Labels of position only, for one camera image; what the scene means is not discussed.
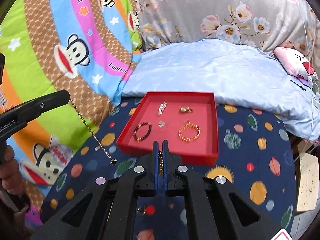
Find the navy blue fabric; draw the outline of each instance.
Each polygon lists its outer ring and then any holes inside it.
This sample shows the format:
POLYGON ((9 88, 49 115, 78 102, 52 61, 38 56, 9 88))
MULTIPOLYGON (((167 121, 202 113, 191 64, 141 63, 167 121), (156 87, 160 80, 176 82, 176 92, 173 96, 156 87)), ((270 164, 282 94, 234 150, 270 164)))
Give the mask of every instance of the navy blue fabric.
MULTIPOLYGON (((99 140, 105 138, 104 143, 108 142, 107 139, 112 140, 114 133, 115 140, 109 141, 112 143, 106 150, 112 152, 113 158, 118 160, 117 166, 110 165, 110 160, 102 149, 96 149, 98 144, 94 138, 89 138, 44 200, 41 214, 43 222, 68 202, 68 190, 71 189, 76 195, 88 184, 95 183, 97 178, 113 179, 134 165, 135 158, 123 154, 116 148, 116 139, 140 99, 123 98, 119 107, 103 121, 96 133, 99 140), (71 171, 75 164, 82 165, 82 172, 79 176, 72 177, 71 171), (56 209, 53 209, 55 205, 50 205, 52 200, 55 204, 58 203, 56 209)), ((283 123, 271 113, 242 107, 218 105, 217 115, 219 158, 216 165, 193 166, 193 169, 202 176, 210 176, 209 171, 212 168, 216 168, 212 174, 226 174, 237 188, 260 204, 263 212, 268 213, 290 232, 296 190, 292 150, 283 123)), ((137 208, 139 212, 136 216, 133 239, 188 239, 182 197, 139 198, 137 208)))

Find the finger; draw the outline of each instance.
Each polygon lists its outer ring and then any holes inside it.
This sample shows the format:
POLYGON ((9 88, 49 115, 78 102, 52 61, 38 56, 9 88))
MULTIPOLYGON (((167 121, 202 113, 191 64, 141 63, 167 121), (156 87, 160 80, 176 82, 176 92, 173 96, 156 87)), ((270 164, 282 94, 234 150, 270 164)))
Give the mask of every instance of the finger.
POLYGON ((4 179, 2 181, 2 186, 5 190, 10 190, 17 187, 22 181, 21 173, 17 172, 16 174, 4 179))
POLYGON ((24 182, 21 182, 15 188, 8 190, 8 193, 13 194, 13 195, 22 195, 25 192, 26 192, 26 184, 24 182))
POLYGON ((6 179, 17 173, 19 164, 15 159, 0 165, 0 179, 6 179))
POLYGON ((7 147, 4 149, 4 159, 5 161, 10 161, 14 158, 14 151, 10 145, 7 145, 7 147))

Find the gold chain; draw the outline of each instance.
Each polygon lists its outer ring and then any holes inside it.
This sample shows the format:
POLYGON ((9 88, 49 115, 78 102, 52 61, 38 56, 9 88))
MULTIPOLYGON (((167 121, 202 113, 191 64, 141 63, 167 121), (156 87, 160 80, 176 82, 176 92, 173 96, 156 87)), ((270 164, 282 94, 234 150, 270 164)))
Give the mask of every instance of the gold chain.
POLYGON ((95 136, 95 134, 92 132, 91 128, 89 127, 89 125, 87 124, 87 122, 85 121, 85 119, 83 118, 83 116, 81 115, 80 111, 78 110, 76 104, 74 103, 73 99, 70 97, 70 102, 73 106, 73 108, 75 109, 75 111, 77 112, 77 114, 79 115, 80 119, 82 120, 82 122, 84 123, 84 125, 86 126, 86 128, 89 130, 89 132, 91 133, 92 137, 95 138, 95 140, 97 141, 97 143, 99 144, 99 146, 101 147, 101 149, 104 151, 104 153, 107 155, 107 157, 111 160, 111 164, 112 165, 116 165, 117 160, 113 159, 111 157, 111 155, 106 151, 106 149, 102 146, 102 144, 99 142, 99 140, 97 139, 97 137, 95 136))
POLYGON ((159 175, 163 176, 163 152, 159 151, 160 172, 159 175))

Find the pink pillow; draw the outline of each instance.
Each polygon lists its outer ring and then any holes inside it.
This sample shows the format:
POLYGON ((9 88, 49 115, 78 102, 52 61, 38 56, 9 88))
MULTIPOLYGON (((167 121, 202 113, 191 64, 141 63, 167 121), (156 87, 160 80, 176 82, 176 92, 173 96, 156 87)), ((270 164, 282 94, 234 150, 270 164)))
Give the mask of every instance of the pink pillow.
POLYGON ((299 51, 290 48, 276 47, 273 51, 289 75, 313 81, 318 80, 317 73, 309 60, 299 51))

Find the red tray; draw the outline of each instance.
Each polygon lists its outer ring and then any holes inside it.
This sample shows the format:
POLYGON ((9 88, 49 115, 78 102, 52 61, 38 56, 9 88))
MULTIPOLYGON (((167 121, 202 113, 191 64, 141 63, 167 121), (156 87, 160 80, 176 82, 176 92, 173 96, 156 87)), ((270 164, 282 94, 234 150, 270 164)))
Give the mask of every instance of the red tray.
MULTIPOLYGON (((148 126, 142 126, 137 131, 137 136, 142 137, 147 131, 148 126)), ((213 166, 218 158, 217 111, 213 93, 148 92, 116 143, 123 153, 138 157, 152 151, 153 141, 158 141, 161 150, 164 140, 168 140, 170 152, 180 155, 183 163, 213 166), (167 106, 163 114, 158 116, 159 106, 164 101, 167 106), (182 106, 191 107, 193 113, 179 113, 182 106), (183 136, 191 138, 189 143, 181 141, 178 136, 179 129, 186 120, 200 128, 200 136, 196 141, 193 141, 193 137, 197 131, 193 129, 182 132, 183 136), (160 121, 167 122, 168 126, 159 128, 160 121), (152 130, 145 140, 138 142, 133 137, 133 132, 143 122, 151 122, 152 130)))

